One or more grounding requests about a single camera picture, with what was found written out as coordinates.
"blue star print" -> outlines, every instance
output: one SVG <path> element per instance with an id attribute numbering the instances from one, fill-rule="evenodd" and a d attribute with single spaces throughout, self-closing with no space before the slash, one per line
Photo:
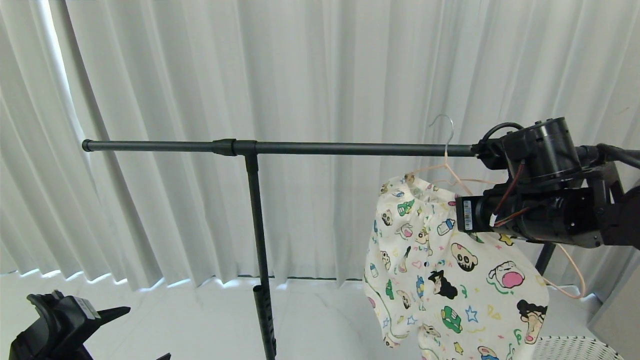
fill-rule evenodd
<path id="1" fill-rule="evenodd" d="M 467 310 L 465 310 L 465 312 L 467 313 L 467 321 L 468 322 L 478 322 L 478 319 L 476 318 L 476 316 L 478 315 L 478 312 L 474 311 L 471 308 L 471 305 L 469 305 L 469 308 Z"/>

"barcode label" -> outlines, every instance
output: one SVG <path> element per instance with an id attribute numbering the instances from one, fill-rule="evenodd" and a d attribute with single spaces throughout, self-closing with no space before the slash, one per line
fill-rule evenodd
<path id="1" fill-rule="evenodd" d="M 462 202 L 462 208 L 465 214 L 465 230 L 470 231 L 474 229 L 474 223 L 471 218 L 471 201 L 464 200 Z"/>

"white perforated basket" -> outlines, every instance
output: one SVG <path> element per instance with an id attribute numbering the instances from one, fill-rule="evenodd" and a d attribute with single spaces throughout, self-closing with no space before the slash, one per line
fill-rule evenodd
<path id="1" fill-rule="evenodd" d="M 539 338 L 534 360 L 624 360 L 609 345 L 583 336 Z"/>

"vertical support pole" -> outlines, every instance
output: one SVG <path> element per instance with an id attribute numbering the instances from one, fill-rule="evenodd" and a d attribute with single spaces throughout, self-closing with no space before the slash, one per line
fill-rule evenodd
<path id="1" fill-rule="evenodd" d="M 262 343 L 267 360 L 276 358 L 276 339 L 273 332 L 273 312 L 271 311 L 271 292 L 269 290 L 269 268 L 267 266 L 267 248 L 264 242 L 264 224 L 262 222 L 262 203 L 260 201 L 260 181 L 258 178 L 258 156 L 248 154 L 244 157 L 249 178 L 249 194 L 253 215 L 255 248 L 258 254 L 260 285 L 253 287 L 255 307 L 262 333 Z"/>
<path id="2" fill-rule="evenodd" d="M 547 269 L 547 265 L 549 265 L 555 249 L 556 245 L 554 243 L 545 243 L 544 246 L 542 246 L 542 251 L 540 251 L 540 255 L 536 261 L 536 270 L 540 275 L 545 275 L 545 270 Z"/>

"white curtain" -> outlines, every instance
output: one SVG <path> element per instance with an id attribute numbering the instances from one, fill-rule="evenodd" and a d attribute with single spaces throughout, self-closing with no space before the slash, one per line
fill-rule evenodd
<path id="1" fill-rule="evenodd" d="M 30 40 L 23 39 L 27 25 L 8 20 L 10 10 L 22 13 L 35 5 L 7 3 L 3 19 L 11 29 L 6 33 L 15 66 L 38 67 L 23 65 L 19 56 L 28 44 L 44 47 L 37 17 L 31 16 L 37 31 Z M 42 271 L 41 264 L 48 264 L 65 275 L 108 272 L 128 279 L 132 288 L 163 277 L 197 285 L 212 276 L 227 281 L 257 274 L 243 159 L 131 152 L 83 157 L 69 122 L 99 140 L 443 143 L 446 122 L 431 128 L 427 123 L 446 113 L 455 121 L 453 143 L 469 144 L 499 122 L 529 125 L 565 116 L 576 144 L 640 147 L 638 1 L 149 0 L 50 6 L 72 106 L 31 116 L 41 124 L 39 136 L 52 138 L 48 143 L 14 130 L 16 140 L 7 145 L 31 165 L 23 172 L 10 168 L 20 191 L 6 205 L 3 199 L 3 214 L 22 209 L 31 216 L 23 221 L 40 229 L 33 238 L 33 227 L 8 220 L 14 226 L 7 235 L 3 230 L 3 245 L 20 271 Z M 52 79 L 48 90 L 38 89 L 47 92 L 40 96 L 60 94 L 51 55 L 40 50 L 40 56 L 39 71 Z M 16 74 L 24 84 L 37 77 Z M 14 127 L 29 116 L 18 106 L 44 106 L 33 92 L 22 97 L 9 118 Z M 48 128 L 55 117 L 66 126 L 64 140 L 55 132 L 60 129 Z M 30 138 L 38 145 L 29 147 Z M 37 156 L 42 149 L 50 149 L 48 158 Z M 442 161 L 259 158 L 273 275 L 339 283 L 361 276 L 379 185 Z M 505 178 L 477 160 L 450 162 L 461 177 Z M 628 188 L 638 171 L 619 168 Z M 68 193 L 59 195 L 43 177 Z M 49 199 L 46 206 L 29 199 L 37 191 Z M 65 227 L 76 232 L 61 231 Z M 54 252 L 55 241 L 69 251 Z M 50 250 L 36 259 L 38 244 Z M 540 246 L 522 248 L 535 261 Z M 601 269 L 629 250 L 572 253 L 595 290 L 621 271 Z M 566 264 L 554 256 L 552 280 L 575 282 Z"/>

